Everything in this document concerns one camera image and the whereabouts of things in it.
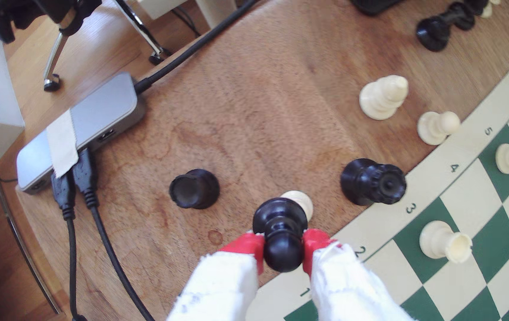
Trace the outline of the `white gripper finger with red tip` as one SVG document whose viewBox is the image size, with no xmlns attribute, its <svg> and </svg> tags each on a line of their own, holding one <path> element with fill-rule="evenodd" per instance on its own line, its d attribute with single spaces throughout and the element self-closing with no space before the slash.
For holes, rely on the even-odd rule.
<svg viewBox="0 0 509 321">
<path fill-rule="evenodd" d="M 264 271 L 265 238 L 246 232 L 201 257 L 168 320 L 245 320 Z"/>
<path fill-rule="evenodd" d="M 304 231 L 304 272 L 319 320 L 413 320 L 349 244 Z"/>
</svg>

